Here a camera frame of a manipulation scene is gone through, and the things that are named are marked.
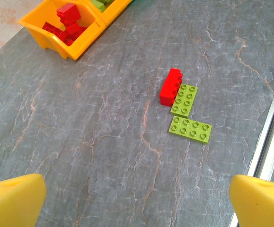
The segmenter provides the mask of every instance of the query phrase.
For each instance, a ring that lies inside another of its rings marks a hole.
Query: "marble countertop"
[[[168,133],[170,68],[207,145]],[[0,49],[0,181],[41,173],[39,227],[225,227],[274,95],[274,1],[135,0],[78,60]]]

